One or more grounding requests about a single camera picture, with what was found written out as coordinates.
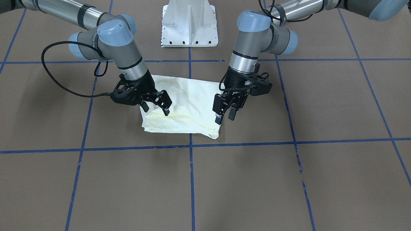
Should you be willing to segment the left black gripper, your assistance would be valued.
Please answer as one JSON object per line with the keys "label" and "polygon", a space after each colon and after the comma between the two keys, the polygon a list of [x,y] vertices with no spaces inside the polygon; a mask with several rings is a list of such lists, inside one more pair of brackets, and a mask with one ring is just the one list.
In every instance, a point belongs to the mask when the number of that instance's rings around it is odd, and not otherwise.
{"label": "left black gripper", "polygon": [[249,90],[252,85],[251,73],[242,73],[231,67],[219,83],[219,90],[222,94],[216,94],[214,97],[213,111],[216,113],[215,123],[222,124],[223,116],[228,109],[229,120],[235,120],[239,109],[243,108],[247,97],[250,95]]}

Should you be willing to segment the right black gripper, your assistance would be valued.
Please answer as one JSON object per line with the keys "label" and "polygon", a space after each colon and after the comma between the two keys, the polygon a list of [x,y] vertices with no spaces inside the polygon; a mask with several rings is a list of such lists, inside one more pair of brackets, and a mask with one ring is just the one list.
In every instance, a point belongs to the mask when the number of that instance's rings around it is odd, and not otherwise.
{"label": "right black gripper", "polygon": [[172,100],[166,90],[157,91],[155,82],[149,71],[147,71],[141,78],[134,81],[126,80],[124,74],[120,74],[119,78],[120,81],[132,83],[136,86],[138,105],[141,106],[145,113],[149,111],[148,101],[159,106],[165,116],[170,114],[169,108],[172,105]]}

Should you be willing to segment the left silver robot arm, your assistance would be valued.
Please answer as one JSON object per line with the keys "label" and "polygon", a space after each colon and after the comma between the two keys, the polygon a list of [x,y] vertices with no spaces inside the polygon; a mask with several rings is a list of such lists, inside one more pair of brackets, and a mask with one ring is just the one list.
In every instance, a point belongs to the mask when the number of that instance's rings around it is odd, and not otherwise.
{"label": "left silver robot arm", "polygon": [[226,111],[228,119],[245,105],[247,97],[268,94],[272,83],[268,73],[258,74],[261,53],[289,55],[298,45],[294,31],[284,28],[288,22],[301,22],[323,10],[345,9],[375,21],[395,16],[408,0],[286,0],[259,12],[245,10],[237,19],[238,35],[227,72],[219,84],[221,94],[214,97],[215,122],[222,124]]}

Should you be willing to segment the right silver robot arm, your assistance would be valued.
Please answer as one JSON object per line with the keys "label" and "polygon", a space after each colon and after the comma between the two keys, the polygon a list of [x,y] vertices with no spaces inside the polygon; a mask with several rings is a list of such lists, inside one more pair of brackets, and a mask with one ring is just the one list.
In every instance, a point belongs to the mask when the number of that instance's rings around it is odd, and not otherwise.
{"label": "right silver robot arm", "polygon": [[139,105],[148,112],[148,102],[157,105],[165,115],[172,105],[165,90],[157,91],[135,41],[136,24],[127,14],[112,15],[76,0],[2,0],[1,13],[29,9],[53,15],[84,29],[66,41],[73,56],[85,60],[114,61],[120,71],[119,82],[112,92],[90,95],[108,96],[118,104]]}

